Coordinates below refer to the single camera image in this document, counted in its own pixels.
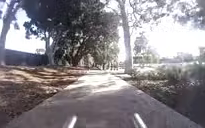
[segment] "path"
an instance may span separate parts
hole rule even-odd
[[[90,71],[7,128],[62,128],[73,115],[75,128],[135,128],[134,113],[148,128],[200,128],[125,81],[98,71]]]

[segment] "fence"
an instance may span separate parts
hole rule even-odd
[[[25,53],[8,49],[6,49],[5,55],[6,65],[40,66],[48,64],[48,58],[46,55]]]

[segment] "sky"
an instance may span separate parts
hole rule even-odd
[[[30,53],[35,53],[36,49],[44,48],[44,42],[39,39],[25,39],[23,23],[28,21],[25,12],[20,10],[17,17],[21,29],[14,30],[11,25],[11,29],[7,35],[6,48]],[[153,29],[153,31],[149,31],[146,35],[149,39],[149,45],[156,49],[161,57],[173,57],[177,55],[178,52],[198,55],[198,47],[205,46],[205,31],[194,29],[190,27],[190,25],[182,26],[175,23],[171,18],[162,20],[160,25]],[[121,27],[119,28],[119,36],[119,59],[123,61],[125,58],[125,50]],[[132,47],[136,36],[137,32],[132,36]]]

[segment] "dry grass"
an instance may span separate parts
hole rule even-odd
[[[83,74],[81,68],[0,67],[0,120],[32,109]]]

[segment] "tree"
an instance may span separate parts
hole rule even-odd
[[[61,48],[73,66],[99,44],[118,37],[119,19],[113,13],[105,12],[104,4],[99,0],[39,0],[35,4],[36,10],[31,9],[33,5],[25,8],[31,18],[25,24],[27,34],[48,33],[53,40],[53,49]]]
[[[0,9],[0,19],[2,18],[3,20],[3,26],[0,34],[0,65],[5,65],[6,36],[10,29],[11,23],[14,24],[15,29],[19,29],[19,25],[16,22],[16,13],[22,7],[23,0],[0,0],[0,2],[3,2],[7,5],[7,9],[4,15],[3,11]]]
[[[30,39],[31,35],[45,41],[46,55],[49,65],[54,65],[55,46],[58,42],[57,37],[60,33],[56,30],[61,27],[56,18],[57,3],[51,0],[28,0],[24,4],[24,10],[30,21],[24,23],[26,28],[26,38]]]
[[[136,38],[134,45],[134,53],[135,56],[137,56],[145,52],[148,45],[148,40],[143,34],[141,34],[141,36]]]
[[[124,32],[124,43],[126,52],[125,72],[130,73],[132,69],[132,50],[130,30],[136,29],[143,32],[143,25],[157,24],[160,19],[169,16],[174,11],[174,5],[178,0],[115,0],[118,3],[118,11],[110,8],[119,14],[122,20]]]
[[[105,66],[108,65],[108,68],[110,66],[112,70],[112,67],[118,64],[119,47],[117,42],[106,42],[101,44],[101,46],[91,54],[96,66],[100,65],[103,70],[105,70]]]

